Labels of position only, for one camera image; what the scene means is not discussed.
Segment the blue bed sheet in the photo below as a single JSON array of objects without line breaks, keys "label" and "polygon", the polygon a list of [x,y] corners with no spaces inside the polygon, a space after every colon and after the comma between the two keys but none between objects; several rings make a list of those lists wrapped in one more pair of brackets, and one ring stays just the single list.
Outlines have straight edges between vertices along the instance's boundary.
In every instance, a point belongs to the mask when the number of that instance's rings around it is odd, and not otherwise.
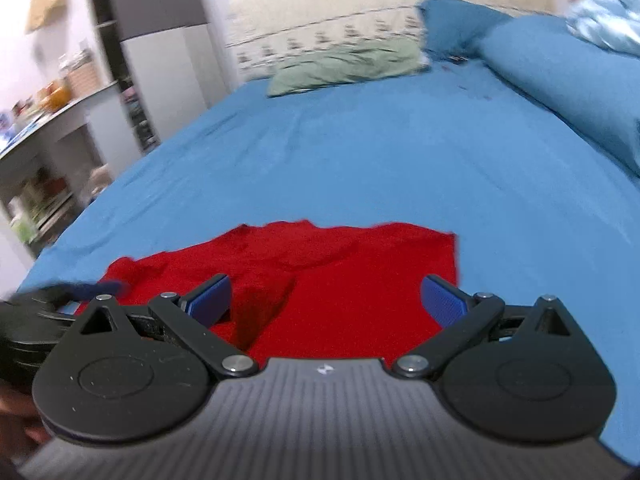
[{"label": "blue bed sheet", "polygon": [[275,99],[267,84],[242,86],[125,172],[23,286],[99,278],[120,256],[240,223],[452,231],[463,289],[565,302],[618,384],[603,440],[640,461],[636,179],[481,61]]}]

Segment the red fabric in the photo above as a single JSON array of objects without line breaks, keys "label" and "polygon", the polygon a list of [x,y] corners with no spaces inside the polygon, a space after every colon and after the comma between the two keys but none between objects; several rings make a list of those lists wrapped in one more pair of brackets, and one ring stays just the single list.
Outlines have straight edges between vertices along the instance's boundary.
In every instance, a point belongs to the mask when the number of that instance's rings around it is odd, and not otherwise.
[{"label": "red fabric", "polygon": [[185,294],[217,272],[231,278],[230,320],[212,331],[264,364],[269,357],[383,357],[387,363],[440,330],[420,282],[456,283],[455,236],[410,224],[318,228],[308,221],[241,225],[201,245],[138,261],[105,280],[129,283],[121,304]]}]

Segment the blue gripper pad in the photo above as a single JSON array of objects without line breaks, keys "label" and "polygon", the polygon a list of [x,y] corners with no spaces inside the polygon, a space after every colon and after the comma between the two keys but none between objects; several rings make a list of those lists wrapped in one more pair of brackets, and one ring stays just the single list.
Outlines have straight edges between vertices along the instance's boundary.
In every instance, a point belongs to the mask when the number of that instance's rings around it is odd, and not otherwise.
[{"label": "blue gripper pad", "polygon": [[420,300],[424,309],[442,328],[453,325],[468,312],[464,298],[458,297],[430,276],[422,280]]},{"label": "blue gripper pad", "polygon": [[180,298],[180,307],[201,325],[217,323],[231,306],[231,280],[217,274],[208,282]]}]

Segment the blue pillow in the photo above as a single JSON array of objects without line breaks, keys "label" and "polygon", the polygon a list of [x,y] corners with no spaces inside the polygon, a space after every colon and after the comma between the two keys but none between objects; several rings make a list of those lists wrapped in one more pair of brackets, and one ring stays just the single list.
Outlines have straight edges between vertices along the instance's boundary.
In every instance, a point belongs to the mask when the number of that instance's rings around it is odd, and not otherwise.
[{"label": "blue pillow", "polygon": [[572,36],[555,16],[523,16],[494,28],[480,54],[640,176],[640,59]]},{"label": "blue pillow", "polygon": [[463,0],[423,0],[418,4],[427,27],[426,51],[434,60],[478,56],[478,41],[511,16]]}]

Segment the metal screw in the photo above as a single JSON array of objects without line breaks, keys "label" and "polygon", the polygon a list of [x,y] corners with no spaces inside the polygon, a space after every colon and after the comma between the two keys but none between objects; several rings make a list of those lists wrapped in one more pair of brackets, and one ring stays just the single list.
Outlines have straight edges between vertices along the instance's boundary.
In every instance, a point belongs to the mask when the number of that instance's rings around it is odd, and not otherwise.
[{"label": "metal screw", "polygon": [[429,367],[429,361],[421,355],[403,355],[397,361],[403,372],[423,372]]},{"label": "metal screw", "polygon": [[248,355],[230,355],[222,360],[222,367],[230,372],[245,372],[254,365]]}]

